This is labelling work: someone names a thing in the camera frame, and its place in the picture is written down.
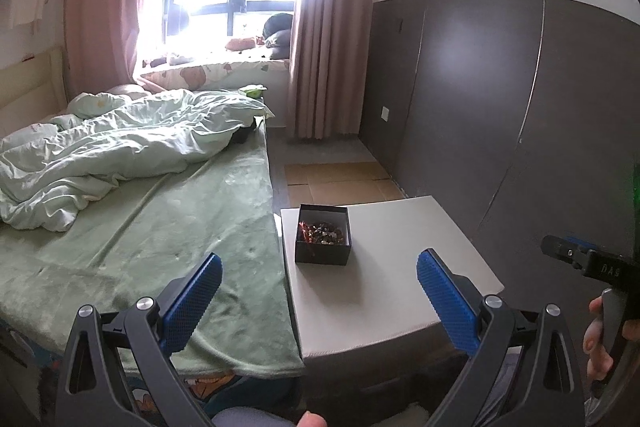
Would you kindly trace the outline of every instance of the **finger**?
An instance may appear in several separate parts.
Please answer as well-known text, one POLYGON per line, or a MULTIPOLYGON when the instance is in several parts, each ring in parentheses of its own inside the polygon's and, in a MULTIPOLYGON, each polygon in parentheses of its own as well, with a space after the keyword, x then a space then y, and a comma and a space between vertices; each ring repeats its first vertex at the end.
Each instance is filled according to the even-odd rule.
POLYGON ((582 350, 588 355, 591 350, 600 342, 602 338, 602 320, 594 319, 584 332, 582 340, 582 350))
POLYGON ((606 375, 613 365, 613 359, 609 356, 609 353, 607 353, 607 350, 602 344, 596 344, 596 347, 591 349, 589 357, 593 364, 594 372, 598 374, 604 373, 606 375))
POLYGON ((593 299, 589 303, 589 311, 594 315, 600 315, 602 313, 602 296, 593 299))
POLYGON ((622 336, 628 341, 640 341, 640 320, 635 319, 625 322, 622 326, 622 336))
POLYGON ((593 367, 593 362, 589 360, 587 362, 587 378, 589 382, 593 380, 604 380, 604 377, 607 376, 607 373, 603 373, 602 371, 596 371, 593 367))
POLYGON ((321 416, 307 411, 298 422, 298 427, 326 427, 326 422, 321 416))

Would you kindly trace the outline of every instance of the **green bedspread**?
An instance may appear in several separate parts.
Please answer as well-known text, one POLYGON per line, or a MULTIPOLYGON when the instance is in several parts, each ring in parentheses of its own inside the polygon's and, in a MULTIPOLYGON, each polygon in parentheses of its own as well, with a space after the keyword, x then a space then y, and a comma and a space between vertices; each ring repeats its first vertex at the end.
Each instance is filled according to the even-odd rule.
POLYGON ((0 317, 62 353, 81 305, 125 309, 213 251, 223 282, 187 348, 172 356, 178 373, 299 375, 271 200, 262 124, 205 163, 123 183, 68 232, 0 225, 0 317))

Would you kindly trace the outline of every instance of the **white table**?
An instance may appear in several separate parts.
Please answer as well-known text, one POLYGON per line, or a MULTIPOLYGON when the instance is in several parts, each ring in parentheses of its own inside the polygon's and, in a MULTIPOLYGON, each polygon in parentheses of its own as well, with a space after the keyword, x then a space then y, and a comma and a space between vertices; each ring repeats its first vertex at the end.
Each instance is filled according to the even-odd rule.
POLYGON ((318 381, 376 383, 451 353, 416 277, 418 254, 434 248, 481 294, 504 289, 484 259, 430 196, 348 206, 353 247, 347 266, 296 264, 297 208, 282 232, 298 339, 318 381))

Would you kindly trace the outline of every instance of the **black box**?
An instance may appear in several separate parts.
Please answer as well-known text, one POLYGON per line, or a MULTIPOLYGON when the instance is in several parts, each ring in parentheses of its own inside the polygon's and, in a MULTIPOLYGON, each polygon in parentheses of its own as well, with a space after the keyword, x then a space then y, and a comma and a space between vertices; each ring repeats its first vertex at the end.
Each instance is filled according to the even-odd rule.
POLYGON ((344 266, 351 251, 351 229, 349 213, 345 206, 327 206, 324 204, 301 204, 298 214, 296 233, 296 263, 337 264, 344 266), (316 245, 306 243, 300 229, 300 222, 308 225, 318 222, 330 223, 342 230, 344 245, 316 245))

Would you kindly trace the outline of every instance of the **dark wall panel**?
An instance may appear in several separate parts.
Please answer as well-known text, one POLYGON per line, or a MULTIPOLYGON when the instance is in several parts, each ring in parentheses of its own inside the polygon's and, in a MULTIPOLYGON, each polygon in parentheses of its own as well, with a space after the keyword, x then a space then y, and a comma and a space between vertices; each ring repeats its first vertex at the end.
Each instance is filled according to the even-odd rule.
MULTIPOLYGON (((602 285, 540 253, 549 233, 632 251, 632 168, 640 157, 640 27, 546 0, 540 66, 514 163, 473 242, 509 304, 557 303, 576 351, 602 285)), ((578 357, 586 367, 586 356, 578 357)))
POLYGON ((543 0, 425 0, 414 97, 396 181, 477 230, 529 102, 543 0))
POLYGON ((414 89, 424 0, 374 4, 360 139, 391 172, 400 149, 414 89), (380 118, 389 109, 388 121, 380 118))

